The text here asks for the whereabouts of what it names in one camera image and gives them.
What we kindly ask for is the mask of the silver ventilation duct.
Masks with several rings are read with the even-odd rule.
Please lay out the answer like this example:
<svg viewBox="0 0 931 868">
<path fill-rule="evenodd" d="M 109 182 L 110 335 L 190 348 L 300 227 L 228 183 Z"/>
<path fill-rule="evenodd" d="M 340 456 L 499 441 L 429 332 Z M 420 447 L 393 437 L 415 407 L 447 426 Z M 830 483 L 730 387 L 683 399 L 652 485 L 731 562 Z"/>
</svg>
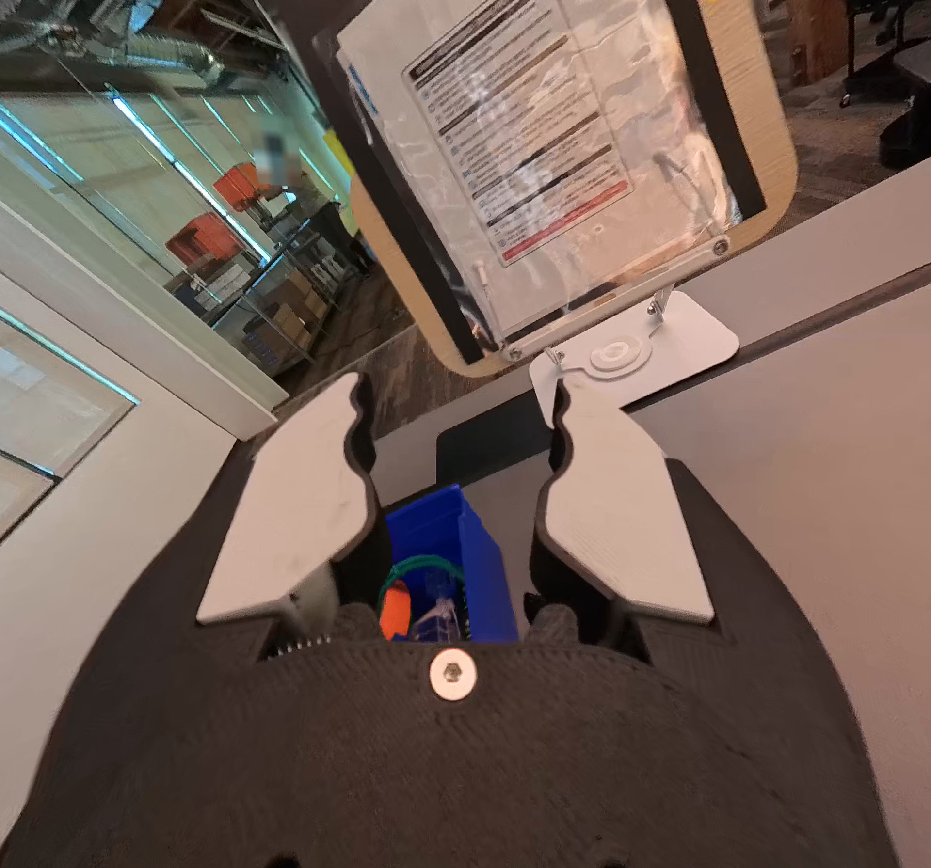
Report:
<svg viewBox="0 0 931 868">
<path fill-rule="evenodd" d="M 206 86 L 216 85 L 225 62 L 204 44 L 164 34 L 137 33 L 108 42 L 88 38 L 74 26 L 13 18 L 2 22 L 2 55 L 36 48 L 54 59 L 94 62 L 142 71 L 191 71 Z"/>
</svg>

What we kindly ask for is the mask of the clear plastic bag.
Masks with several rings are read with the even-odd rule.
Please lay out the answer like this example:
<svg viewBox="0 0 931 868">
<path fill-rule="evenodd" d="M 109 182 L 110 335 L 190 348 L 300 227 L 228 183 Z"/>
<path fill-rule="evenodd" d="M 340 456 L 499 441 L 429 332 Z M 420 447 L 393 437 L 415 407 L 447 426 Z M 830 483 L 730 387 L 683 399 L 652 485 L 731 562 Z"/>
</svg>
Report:
<svg viewBox="0 0 931 868">
<path fill-rule="evenodd" d="M 413 601 L 408 639 L 415 643 L 459 643 L 471 637 L 465 583 L 439 571 L 425 575 Z"/>
</svg>

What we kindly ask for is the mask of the clear acrylic sign stand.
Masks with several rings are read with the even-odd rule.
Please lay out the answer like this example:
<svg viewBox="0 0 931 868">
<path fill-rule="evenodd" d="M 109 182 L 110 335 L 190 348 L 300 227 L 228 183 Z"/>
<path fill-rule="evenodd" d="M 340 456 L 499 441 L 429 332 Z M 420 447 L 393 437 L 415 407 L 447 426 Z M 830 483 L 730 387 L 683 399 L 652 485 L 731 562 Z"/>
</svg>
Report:
<svg viewBox="0 0 931 868">
<path fill-rule="evenodd" d="M 618 405 L 725 360 L 735 337 L 676 298 L 676 281 L 724 254 L 742 209 L 721 131 L 720 75 L 692 80 L 684 16 L 694 0 L 560 0 L 634 191 L 503 267 L 402 72 L 485 0 L 343 0 L 313 38 L 362 143 L 357 217 L 448 366 L 493 373 L 526 363 L 551 427 L 559 379 L 583 378 Z"/>
</svg>

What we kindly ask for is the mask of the wooden rounded board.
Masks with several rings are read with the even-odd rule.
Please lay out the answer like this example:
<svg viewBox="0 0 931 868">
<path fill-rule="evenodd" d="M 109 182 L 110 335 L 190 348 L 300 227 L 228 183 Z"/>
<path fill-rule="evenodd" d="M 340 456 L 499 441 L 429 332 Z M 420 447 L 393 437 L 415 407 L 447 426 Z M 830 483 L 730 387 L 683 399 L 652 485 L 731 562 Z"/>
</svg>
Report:
<svg viewBox="0 0 931 868">
<path fill-rule="evenodd" d="M 677 0 L 677 11 L 685 11 L 685 1 Z M 729 231 L 731 246 L 726 253 L 715 254 L 713 260 L 675 283 L 708 269 L 722 257 L 745 250 L 768 234 L 787 210 L 797 181 L 797 161 L 787 121 L 750 0 L 716 3 L 694 0 L 694 3 L 699 16 L 684 16 L 679 28 L 681 40 L 687 45 L 688 73 L 692 80 L 702 80 L 705 85 L 711 84 L 712 67 L 720 75 L 732 119 L 719 118 L 718 124 L 721 131 L 730 131 L 740 141 L 726 147 L 740 173 L 728 178 L 740 207 L 751 212 Z M 449 367 L 448 342 L 440 340 L 436 353 L 430 341 L 433 329 L 425 335 L 413 317 L 436 358 L 455 373 L 467 378 L 488 378 L 517 364 L 493 373 L 466 373 Z"/>
</svg>

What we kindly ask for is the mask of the printed instruction label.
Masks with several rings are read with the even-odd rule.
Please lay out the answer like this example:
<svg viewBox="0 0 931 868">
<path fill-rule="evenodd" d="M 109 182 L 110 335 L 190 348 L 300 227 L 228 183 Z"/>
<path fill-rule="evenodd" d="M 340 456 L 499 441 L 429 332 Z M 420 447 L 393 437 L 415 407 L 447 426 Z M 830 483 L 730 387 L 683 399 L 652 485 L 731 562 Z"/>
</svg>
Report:
<svg viewBox="0 0 931 868">
<path fill-rule="evenodd" d="M 634 191 L 560 0 L 485 0 L 402 77 L 503 267 Z"/>
</svg>

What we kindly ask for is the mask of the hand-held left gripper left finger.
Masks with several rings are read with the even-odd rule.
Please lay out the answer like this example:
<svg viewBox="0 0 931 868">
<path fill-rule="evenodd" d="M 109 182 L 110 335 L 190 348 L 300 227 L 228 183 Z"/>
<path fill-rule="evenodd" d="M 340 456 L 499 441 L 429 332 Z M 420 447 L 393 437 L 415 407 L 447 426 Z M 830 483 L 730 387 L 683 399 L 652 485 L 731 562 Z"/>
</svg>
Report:
<svg viewBox="0 0 931 868">
<path fill-rule="evenodd" d="M 350 371 L 261 446 L 196 610 L 202 626 L 270 618 L 328 640 L 343 607 L 376 610 L 392 566 L 371 472 L 374 393 Z"/>
</svg>

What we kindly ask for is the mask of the black pad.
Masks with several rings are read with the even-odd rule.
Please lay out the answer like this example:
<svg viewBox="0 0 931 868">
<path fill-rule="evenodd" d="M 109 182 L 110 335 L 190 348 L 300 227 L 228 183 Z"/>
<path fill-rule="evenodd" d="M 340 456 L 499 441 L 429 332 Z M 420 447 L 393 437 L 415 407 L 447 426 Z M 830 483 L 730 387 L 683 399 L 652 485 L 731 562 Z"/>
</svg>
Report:
<svg viewBox="0 0 931 868">
<path fill-rule="evenodd" d="M 553 431 L 529 390 L 436 437 L 436 485 L 461 488 L 550 451 Z"/>
</svg>

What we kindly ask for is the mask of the metal shelf rack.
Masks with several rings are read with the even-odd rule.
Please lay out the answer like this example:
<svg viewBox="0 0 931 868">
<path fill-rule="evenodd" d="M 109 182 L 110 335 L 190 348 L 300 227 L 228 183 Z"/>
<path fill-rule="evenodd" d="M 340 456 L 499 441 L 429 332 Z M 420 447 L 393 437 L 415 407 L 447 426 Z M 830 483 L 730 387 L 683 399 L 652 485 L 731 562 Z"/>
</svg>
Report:
<svg viewBox="0 0 931 868">
<path fill-rule="evenodd" d="M 271 378 L 300 361 L 313 362 L 325 324 L 355 273 L 312 223 L 295 219 L 290 199 L 284 191 L 264 211 L 238 212 L 270 238 L 267 259 L 213 210 L 238 237 L 239 254 L 181 265 L 166 285 L 171 297 Z"/>
</svg>

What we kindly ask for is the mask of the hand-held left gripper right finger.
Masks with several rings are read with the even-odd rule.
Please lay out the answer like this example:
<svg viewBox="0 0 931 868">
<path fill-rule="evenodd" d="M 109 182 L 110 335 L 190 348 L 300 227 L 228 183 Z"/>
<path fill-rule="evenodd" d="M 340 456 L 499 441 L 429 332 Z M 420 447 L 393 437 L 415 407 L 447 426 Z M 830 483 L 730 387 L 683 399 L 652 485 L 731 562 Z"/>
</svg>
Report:
<svg viewBox="0 0 931 868">
<path fill-rule="evenodd" d="M 571 611 L 584 645 L 621 647 L 643 622 L 713 631 L 715 608 L 667 458 L 583 378 L 557 382 L 533 515 L 530 581 L 541 622 Z"/>
</svg>

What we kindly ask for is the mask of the orange machine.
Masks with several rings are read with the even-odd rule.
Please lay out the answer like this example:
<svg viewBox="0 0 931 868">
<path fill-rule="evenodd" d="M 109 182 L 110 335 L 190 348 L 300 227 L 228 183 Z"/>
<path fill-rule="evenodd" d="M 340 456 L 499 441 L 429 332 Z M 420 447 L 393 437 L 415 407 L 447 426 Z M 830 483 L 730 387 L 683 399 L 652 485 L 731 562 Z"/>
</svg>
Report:
<svg viewBox="0 0 931 868">
<path fill-rule="evenodd" d="M 266 204 L 284 192 L 279 185 L 262 183 L 255 164 L 250 162 L 228 169 L 215 180 L 213 187 L 231 209 L 240 213 L 254 209 L 264 211 Z"/>
<path fill-rule="evenodd" d="M 239 254 L 241 245 L 225 220 L 213 211 L 195 217 L 165 242 L 169 253 L 184 268 L 202 258 L 226 261 Z"/>
</svg>

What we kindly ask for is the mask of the orange plastic piece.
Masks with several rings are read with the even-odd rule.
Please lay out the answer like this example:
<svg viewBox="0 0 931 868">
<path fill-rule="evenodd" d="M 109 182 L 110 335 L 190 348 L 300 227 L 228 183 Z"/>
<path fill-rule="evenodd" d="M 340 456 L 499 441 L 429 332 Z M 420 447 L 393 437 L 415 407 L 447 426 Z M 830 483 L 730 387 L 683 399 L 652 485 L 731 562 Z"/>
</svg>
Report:
<svg viewBox="0 0 931 868">
<path fill-rule="evenodd" d="M 412 598 L 406 583 L 391 583 L 382 601 L 379 624 L 385 640 L 406 641 L 412 625 Z"/>
</svg>

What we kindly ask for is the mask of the blue plastic bin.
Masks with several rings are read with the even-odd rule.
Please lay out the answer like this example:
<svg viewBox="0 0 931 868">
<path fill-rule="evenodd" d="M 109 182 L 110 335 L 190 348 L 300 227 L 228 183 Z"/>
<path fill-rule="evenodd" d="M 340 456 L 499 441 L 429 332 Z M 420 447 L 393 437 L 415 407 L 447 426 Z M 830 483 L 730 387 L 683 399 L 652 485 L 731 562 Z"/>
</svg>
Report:
<svg viewBox="0 0 931 868">
<path fill-rule="evenodd" d="M 403 581 L 413 601 L 425 575 L 439 571 L 465 583 L 469 641 L 518 641 L 518 624 L 501 550 L 459 486 L 426 494 L 387 515 L 392 568 L 380 593 Z"/>
</svg>

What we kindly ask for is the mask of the wooden support post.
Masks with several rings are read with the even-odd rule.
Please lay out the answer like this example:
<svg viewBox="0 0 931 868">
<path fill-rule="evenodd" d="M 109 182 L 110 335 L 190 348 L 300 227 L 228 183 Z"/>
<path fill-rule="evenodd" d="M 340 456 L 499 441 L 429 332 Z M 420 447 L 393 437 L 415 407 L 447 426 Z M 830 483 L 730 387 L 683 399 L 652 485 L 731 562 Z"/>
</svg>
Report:
<svg viewBox="0 0 931 868">
<path fill-rule="evenodd" d="M 846 0 L 785 0 L 791 83 L 817 83 L 847 62 Z"/>
</svg>

